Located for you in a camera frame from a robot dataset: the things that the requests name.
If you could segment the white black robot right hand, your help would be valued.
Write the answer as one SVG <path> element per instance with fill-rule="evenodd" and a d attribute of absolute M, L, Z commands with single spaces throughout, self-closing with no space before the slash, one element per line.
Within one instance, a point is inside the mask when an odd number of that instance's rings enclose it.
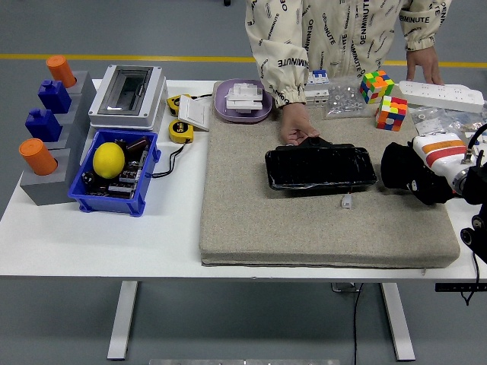
<path fill-rule="evenodd" d="M 424 165 L 429 183 L 444 191 L 464 194 L 467 174 L 476 159 L 460 137 L 451 132 L 417 135 L 408 146 Z"/>

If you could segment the person's left hand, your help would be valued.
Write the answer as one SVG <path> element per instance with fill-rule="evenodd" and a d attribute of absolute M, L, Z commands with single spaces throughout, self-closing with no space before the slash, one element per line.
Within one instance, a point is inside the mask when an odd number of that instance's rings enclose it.
<path fill-rule="evenodd" d="M 438 55 L 433 46 L 406 52 L 406 80 L 414 81 L 416 67 L 420 67 L 427 84 L 444 85 L 441 77 Z"/>

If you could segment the person's right hand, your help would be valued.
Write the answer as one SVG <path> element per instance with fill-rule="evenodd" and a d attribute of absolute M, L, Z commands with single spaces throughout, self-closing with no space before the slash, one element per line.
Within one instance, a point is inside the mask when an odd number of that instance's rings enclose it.
<path fill-rule="evenodd" d="M 286 145 L 299 145 L 306 138 L 320 135 L 312 126 L 307 107 L 302 103 L 290 103 L 282 107 L 280 134 Z"/>

